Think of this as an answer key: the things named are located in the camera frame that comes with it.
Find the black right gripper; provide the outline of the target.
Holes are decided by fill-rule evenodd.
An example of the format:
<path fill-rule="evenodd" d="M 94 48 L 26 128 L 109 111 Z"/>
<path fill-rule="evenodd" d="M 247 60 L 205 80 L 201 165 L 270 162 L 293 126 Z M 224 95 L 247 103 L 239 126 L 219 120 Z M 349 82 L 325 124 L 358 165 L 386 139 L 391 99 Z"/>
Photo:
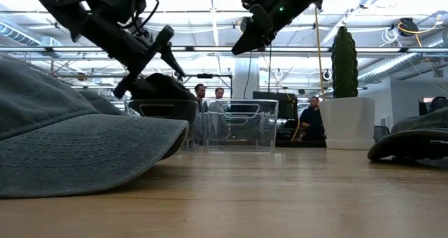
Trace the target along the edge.
<path fill-rule="evenodd" d="M 308 0 L 264 0 L 249 5 L 253 21 L 245 24 L 245 30 L 231 52 L 240 55 L 269 46 L 278 31 L 307 8 Z"/>

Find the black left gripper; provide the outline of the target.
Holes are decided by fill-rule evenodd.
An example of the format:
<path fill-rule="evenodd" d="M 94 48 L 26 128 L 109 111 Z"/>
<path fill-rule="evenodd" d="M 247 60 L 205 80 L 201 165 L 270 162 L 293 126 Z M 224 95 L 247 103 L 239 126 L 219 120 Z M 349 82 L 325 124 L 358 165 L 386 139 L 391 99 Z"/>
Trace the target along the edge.
<path fill-rule="evenodd" d="M 125 92 L 132 88 L 138 75 L 158 53 L 179 76 L 186 76 L 173 55 L 170 39 L 174 30 L 169 25 L 163 27 L 153 43 L 147 43 L 142 38 L 129 34 L 119 25 L 93 15 L 82 25 L 82 35 L 105 50 L 109 57 L 127 67 L 129 73 L 113 91 L 117 98 L 123 97 Z"/>

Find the dark grey denim cap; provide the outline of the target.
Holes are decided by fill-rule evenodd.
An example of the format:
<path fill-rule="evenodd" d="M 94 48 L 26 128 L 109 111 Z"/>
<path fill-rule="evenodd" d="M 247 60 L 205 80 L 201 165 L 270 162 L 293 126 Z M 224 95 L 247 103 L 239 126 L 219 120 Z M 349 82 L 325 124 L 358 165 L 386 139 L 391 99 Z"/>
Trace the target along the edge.
<path fill-rule="evenodd" d="M 196 118 L 198 103 L 195 95 L 171 76 L 154 73 L 140 78 L 130 92 L 132 96 L 126 105 L 140 116 L 189 122 Z"/>
<path fill-rule="evenodd" d="M 373 162 L 394 156 L 411 160 L 448 158 L 448 106 L 397 122 L 368 151 Z"/>

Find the blue-grey denim cap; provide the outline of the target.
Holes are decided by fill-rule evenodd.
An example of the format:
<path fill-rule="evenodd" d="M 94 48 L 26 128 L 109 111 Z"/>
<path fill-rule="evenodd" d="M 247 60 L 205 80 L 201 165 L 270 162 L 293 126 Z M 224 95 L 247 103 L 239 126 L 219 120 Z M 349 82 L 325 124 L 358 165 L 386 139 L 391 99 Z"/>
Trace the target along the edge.
<path fill-rule="evenodd" d="M 91 91 L 79 90 L 80 94 L 100 113 L 108 115 L 123 116 L 124 113 L 115 107 L 109 100 L 103 96 Z"/>
<path fill-rule="evenodd" d="M 102 114 L 82 94 L 26 64 L 0 59 L 0 198 L 109 190 L 174 154 L 152 144 L 145 117 Z"/>

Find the person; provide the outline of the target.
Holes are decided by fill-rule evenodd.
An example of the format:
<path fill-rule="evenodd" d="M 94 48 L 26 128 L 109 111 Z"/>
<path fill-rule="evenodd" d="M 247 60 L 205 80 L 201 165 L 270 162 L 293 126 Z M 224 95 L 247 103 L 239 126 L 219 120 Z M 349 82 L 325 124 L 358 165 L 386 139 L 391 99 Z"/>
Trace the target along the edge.
<path fill-rule="evenodd" d="M 310 105 L 300 116 L 300 126 L 304 130 L 303 141 L 323 141 L 325 139 L 318 97 L 310 99 Z"/>
<path fill-rule="evenodd" d="M 205 94 L 206 94 L 206 88 L 203 84 L 199 83 L 196 84 L 195 86 L 195 94 L 196 94 L 196 99 L 199 103 L 199 112 L 203 113 L 207 110 L 207 106 L 206 104 L 203 102 L 204 98 L 205 98 Z"/>
<path fill-rule="evenodd" d="M 222 113 L 227 110 L 227 105 L 223 101 L 224 89 L 222 87 L 217 87 L 215 89 L 215 99 L 209 102 L 208 110 L 211 112 Z"/>

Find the clear plastic bin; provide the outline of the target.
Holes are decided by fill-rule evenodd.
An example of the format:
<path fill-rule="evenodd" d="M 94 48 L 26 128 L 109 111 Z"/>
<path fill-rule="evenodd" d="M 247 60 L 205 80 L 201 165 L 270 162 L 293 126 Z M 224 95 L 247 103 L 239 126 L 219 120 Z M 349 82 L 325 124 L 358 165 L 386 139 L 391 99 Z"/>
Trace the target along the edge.
<path fill-rule="evenodd" d="M 273 99 L 205 99 L 202 122 L 209 151 L 275 149 L 279 102 Z"/>
<path fill-rule="evenodd" d="M 157 125 L 149 139 L 151 143 L 170 147 L 180 135 L 184 139 L 178 149 L 194 147 L 195 119 L 198 103 L 195 99 L 132 99 L 125 101 L 125 112 L 131 116 L 147 117 Z"/>

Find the green cactus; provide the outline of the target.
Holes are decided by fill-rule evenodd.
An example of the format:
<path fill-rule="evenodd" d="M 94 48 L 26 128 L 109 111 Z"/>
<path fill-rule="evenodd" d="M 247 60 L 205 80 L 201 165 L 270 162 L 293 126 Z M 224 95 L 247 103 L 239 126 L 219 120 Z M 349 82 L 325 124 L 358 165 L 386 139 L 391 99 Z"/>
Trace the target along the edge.
<path fill-rule="evenodd" d="M 358 96 L 358 60 L 356 43 L 341 26 L 332 44 L 332 88 L 334 98 Z"/>

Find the white hexagonal plant pot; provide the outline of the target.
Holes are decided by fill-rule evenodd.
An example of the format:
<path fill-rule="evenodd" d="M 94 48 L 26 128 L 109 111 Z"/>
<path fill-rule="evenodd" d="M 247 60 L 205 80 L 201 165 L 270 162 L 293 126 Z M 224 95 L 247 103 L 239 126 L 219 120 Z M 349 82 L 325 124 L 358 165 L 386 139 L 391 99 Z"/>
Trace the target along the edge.
<path fill-rule="evenodd" d="M 329 99 L 320 103 L 327 149 L 368 151 L 374 144 L 375 100 Z"/>

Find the long ceiling light bar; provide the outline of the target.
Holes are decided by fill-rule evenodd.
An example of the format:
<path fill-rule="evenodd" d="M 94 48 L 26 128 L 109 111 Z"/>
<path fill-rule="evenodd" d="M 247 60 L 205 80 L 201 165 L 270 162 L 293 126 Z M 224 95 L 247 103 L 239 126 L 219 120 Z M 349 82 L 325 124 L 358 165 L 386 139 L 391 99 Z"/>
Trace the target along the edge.
<path fill-rule="evenodd" d="M 230 46 L 173 46 L 171 48 L 174 52 L 230 52 Z M 102 52 L 98 47 L 0 47 L 0 53 L 12 52 Z M 262 48 L 258 51 L 272 51 L 273 53 L 317 53 L 317 47 L 272 47 Z M 429 47 L 429 48 L 356 48 L 359 53 L 448 53 L 448 47 Z"/>

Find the grey mesh chair back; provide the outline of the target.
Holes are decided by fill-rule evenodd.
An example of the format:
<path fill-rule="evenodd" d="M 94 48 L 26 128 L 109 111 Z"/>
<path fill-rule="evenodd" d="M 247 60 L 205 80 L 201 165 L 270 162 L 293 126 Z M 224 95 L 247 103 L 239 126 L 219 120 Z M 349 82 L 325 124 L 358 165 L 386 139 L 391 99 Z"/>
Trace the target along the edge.
<path fill-rule="evenodd" d="M 390 130 L 387 126 L 375 125 L 374 126 L 374 140 L 378 142 L 379 140 L 387 137 L 390 134 Z"/>

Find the silver ventilation duct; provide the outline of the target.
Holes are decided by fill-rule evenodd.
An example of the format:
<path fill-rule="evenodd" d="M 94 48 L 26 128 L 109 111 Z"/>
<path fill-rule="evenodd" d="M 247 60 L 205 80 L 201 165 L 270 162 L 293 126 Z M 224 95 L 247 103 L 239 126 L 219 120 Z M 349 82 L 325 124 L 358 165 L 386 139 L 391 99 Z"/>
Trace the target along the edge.
<path fill-rule="evenodd" d="M 40 46 L 41 44 L 39 40 L 3 22 L 0 22 L 0 35 L 13 39 L 26 46 Z"/>
<path fill-rule="evenodd" d="M 448 53 L 448 28 L 430 36 L 422 43 L 422 48 L 401 48 L 401 55 L 385 58 L 359 71 L 358 80 L 362 83 L 377 81 L 418 62 L 424 54 Z"/>

